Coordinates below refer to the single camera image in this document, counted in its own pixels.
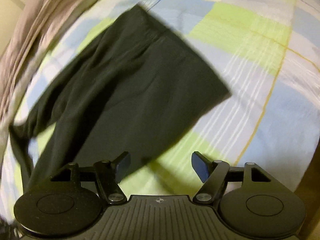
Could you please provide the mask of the dark grey garment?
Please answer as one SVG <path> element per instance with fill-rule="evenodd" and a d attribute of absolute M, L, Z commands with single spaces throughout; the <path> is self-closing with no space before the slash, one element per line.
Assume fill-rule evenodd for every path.
<path fill-rule="evenodd" d="M 131 155 L 129 173 L 171 148 L 229 97 L 225 83 L 142 7 L 121 14 L 11 125 L 24 190 L 67 163 Z"/>

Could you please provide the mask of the checked bed sheet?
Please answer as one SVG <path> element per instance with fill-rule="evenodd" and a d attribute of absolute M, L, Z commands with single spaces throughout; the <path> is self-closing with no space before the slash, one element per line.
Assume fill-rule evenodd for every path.
<path fill-rule="evenodd" d="M 231 97 L 171 149 L 121 182 L 127 194 L 193 194 L 190 154 L 233 165 L 258 163 L 319 220 L 319 0 L 97 0 L 51 45 L 13 118 L 24 122 L 40 95 L 120 14 L 142 4 L 222 76 Z M 1 217 L 14 218 L 21 168 L 1 139 Z"/>

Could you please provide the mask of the white folded quilt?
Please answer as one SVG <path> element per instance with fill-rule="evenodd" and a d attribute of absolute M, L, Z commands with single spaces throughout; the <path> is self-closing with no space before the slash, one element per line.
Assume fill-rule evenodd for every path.
<path fill-rule="evenodd" d="M 97 0 L 30 0 L 1 58 L 1 139 L 47 49 Z"/>

